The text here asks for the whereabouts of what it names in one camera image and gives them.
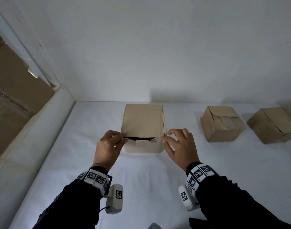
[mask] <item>hand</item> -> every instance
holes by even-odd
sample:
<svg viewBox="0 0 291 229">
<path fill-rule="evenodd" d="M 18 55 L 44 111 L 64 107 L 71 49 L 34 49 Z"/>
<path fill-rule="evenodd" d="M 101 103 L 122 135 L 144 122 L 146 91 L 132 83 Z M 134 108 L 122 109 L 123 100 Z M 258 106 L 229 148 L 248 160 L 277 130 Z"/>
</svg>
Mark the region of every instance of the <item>hand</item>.
<svg viewBox="0 0 291 229">
<path fill-rule="evenodd" d="M 186 171 L 188 165 L 190 165 L 192 162 L 200 161 L 197 155 L 192 133 L 188 132 L 186 128 L 173 128 L 168 131 L 168 134 L 175 134 L 178 139 L 176 141 L 170 136 L 161 135 L 164 148 L 171 160 L 174 161 L 176 165 Z"/>
<path fill-rule="evenodd" d="M 102 166 L 109 172 L 119 157 L 122 147 L 128 141 L 128 139 L 123 139 L 125 134 L 125 132 L 107 131 L 97 143 L 92 166 Z"/>
</svg>

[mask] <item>white wall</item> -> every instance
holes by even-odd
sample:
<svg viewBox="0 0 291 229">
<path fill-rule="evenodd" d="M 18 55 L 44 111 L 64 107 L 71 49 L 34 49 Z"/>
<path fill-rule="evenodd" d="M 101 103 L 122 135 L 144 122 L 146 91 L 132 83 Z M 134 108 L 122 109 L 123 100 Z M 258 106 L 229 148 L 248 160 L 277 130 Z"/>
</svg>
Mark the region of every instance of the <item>white wall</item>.
<svg viewBox="0 0 291 229">
<path fill-rule="evenodd" d="M 15 0 L 77 100 L 291 100 L 291 0 Z"/>
<path fill-rule="evenodd" d="M 11 224 L 73 105 L 60 88 L 0 157 L 0 229 Z"/>
</svg>

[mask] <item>box opening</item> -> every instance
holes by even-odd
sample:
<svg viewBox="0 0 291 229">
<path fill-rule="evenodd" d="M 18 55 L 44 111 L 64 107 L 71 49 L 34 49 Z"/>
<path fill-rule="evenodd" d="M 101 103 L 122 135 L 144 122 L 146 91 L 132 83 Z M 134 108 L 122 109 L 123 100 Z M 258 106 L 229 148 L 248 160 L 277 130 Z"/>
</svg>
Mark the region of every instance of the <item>box opening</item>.
<svg viewBox="0 0 291 229">
<path fill-rule="evenodd" d="M 148 140 L 148 141 L 151 141 L 151 140 L 155 139 L 156 137 L 132 137 L 132 136 L 127 136 L 125 138 L 131 139 L 131 140 L 134 140 L 134 141 L 137 141 L 137 140 Z"/>
</svg>

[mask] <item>white table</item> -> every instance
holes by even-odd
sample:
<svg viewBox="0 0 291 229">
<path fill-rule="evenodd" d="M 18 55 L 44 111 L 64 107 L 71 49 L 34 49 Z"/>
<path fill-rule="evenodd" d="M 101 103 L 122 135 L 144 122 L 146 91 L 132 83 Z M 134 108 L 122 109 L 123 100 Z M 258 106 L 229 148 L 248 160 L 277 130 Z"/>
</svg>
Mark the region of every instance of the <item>white table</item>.
<svg viewBox="0 0 291 229">
<path fill-rule="evenodd" d="M 65 185 L 91 164 L 96 143 L 109 130 L 121 129 L 123 102 L 77 102 L 33 182 L 10 228 L 32 228 L 39 214 Z M 166 127 L 193 133 L 201 162 L 238 183 L 279 219 L 291 224 L 291 146 L 264 145 L 247 126 L 234 141 L 208 143 L 200 124 L 207 105 L 163 103 Z M 246 122 L 259 108 L 274 105 L 222 104 L 235 108 Z M 100 213 L 97 228 L 189 228 L 188 217 L 205 219 L 200 209 L 187 212 L 178 194 L 186 175 L 161 154 L 121 152 L 110 173 L 124 187 L 123 210 Z"/>
</svg>

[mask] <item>person's right hand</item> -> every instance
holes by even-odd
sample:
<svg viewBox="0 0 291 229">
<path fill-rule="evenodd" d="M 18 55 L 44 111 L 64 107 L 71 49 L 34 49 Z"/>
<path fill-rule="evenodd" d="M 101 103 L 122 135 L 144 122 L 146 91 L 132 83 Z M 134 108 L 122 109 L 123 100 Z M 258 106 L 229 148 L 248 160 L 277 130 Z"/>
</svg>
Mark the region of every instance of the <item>person's right hand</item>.
<svg viewBox="0 0 291 229">
<path fill-rule="evenodd" d="M 171 158 L 180 168 L 186 171 L 188 165 L 192 162 L 199 162 L 197 150 L 192 133 L 188 132 L 186 128 L 173 128 L 168 131 L 168 134 L 175 134 L 177 141 L 170 137 L 161 135 L 163 139 L 164 148 Z"/>
</svg>

